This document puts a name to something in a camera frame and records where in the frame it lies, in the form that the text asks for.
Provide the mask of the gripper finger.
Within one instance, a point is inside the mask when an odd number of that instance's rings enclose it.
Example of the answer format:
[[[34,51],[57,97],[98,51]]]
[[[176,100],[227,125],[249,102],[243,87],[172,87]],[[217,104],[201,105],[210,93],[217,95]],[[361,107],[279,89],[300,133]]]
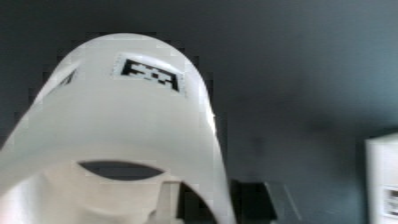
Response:
[[[288,187],[282,183],[231,181],[238,224],[302,224]]]

